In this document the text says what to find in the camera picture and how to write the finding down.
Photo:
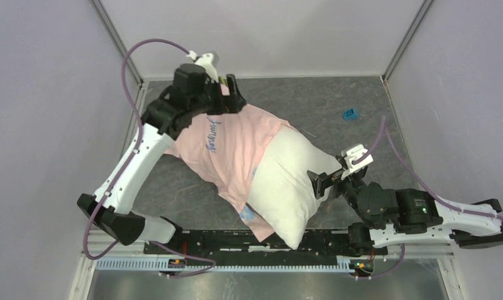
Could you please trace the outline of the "white pillow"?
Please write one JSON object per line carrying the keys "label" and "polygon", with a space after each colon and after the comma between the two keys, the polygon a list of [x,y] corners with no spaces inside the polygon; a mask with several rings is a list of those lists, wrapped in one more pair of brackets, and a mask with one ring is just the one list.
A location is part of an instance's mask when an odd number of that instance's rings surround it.
{"label": "white pillow", "polygon": [[308,172],[331,174],[340,166],[303,134],[281,126],[254,173],[247,204],[289,248],[297,249],[308,221],[329,197],[329,191],[316,197]]}

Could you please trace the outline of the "pink printed pillowcase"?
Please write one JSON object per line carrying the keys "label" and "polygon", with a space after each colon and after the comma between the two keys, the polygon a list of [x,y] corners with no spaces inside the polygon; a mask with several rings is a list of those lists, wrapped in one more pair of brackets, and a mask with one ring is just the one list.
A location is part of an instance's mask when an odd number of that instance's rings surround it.
{"label": "pink printed pillowcase", "polygon": [[182,160],[237,213],[251,213],[247,199],[256,169],[276,134],[291,129],[283,120],[259,107],[245,105],[237,114],[193,117],[166,154]]}

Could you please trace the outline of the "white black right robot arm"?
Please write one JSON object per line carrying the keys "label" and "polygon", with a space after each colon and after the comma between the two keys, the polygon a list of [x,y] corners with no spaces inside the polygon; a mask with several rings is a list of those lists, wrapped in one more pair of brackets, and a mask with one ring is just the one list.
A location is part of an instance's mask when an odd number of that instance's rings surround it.
{"label": "white black right robot arm", "polygon": [[366,171],[363,168],[346,178],[341,177],[342,169],[332,174],[307,172],[315,196],[326,191],[341,196],[361,219],[337,238],[341,255],[386,254],[387,247],[396,244],[454,242],[462,249],[503,245],[502,209],[497,199],[474,204],[438,202],[426,191],[366,184]]}

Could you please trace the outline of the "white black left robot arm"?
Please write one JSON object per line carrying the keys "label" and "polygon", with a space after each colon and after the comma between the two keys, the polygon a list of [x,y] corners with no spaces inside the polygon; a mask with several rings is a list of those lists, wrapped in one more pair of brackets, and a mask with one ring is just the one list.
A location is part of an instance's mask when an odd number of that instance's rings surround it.
{"label": "white black left robot arm", "polygon": [[228,74],[213,80],[207,67],[186,63],[174,79],[149,103],[137,121],[137,131],[123,157],[101,187],[82,194],[77,206],[92,225],[116,243],[156,241],[166,254],[182,248],[176,226],[164,217],[144,217],[132,212],[137,194],[149,173],[182,131],[198,115],[236,114],[246,105],[236,77]]}

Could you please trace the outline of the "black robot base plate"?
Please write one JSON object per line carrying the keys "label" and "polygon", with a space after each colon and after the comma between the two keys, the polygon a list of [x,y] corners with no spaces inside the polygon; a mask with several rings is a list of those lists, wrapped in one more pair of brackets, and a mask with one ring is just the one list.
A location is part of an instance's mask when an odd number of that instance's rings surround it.
{"label": "black robot base plate", "polygon": [[250,230],[188,230],[175,234],[167,247],[179,253],[196,256],[188,266],[206,266],[210,259],[217,266],[333,266],[336,258],[360,258],[386,255],[388,250],[374,248],[368,234],[350,239],[346,231],[308,229],[297,249],[291,249],[273,234],[258,241]]}

